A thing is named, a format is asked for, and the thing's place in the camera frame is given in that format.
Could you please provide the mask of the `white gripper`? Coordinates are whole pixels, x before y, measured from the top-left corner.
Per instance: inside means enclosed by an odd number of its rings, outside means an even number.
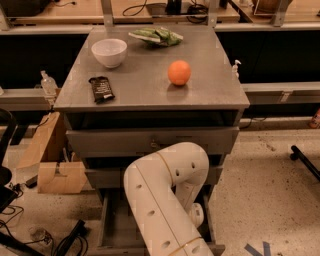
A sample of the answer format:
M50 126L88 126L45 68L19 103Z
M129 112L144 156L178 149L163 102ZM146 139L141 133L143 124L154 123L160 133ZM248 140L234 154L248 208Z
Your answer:
M196 228L199 228L204 221L203 208L199 203L193 203L189 210L189 217Z

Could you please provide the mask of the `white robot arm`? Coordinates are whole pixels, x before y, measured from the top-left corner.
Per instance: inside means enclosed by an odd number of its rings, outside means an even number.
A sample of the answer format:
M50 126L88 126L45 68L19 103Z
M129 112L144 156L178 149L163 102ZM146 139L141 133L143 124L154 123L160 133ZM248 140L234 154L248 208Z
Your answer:
M125 194L150 256L214 256L192 209L208 171L207 153L192 142L174 144L127 167Z

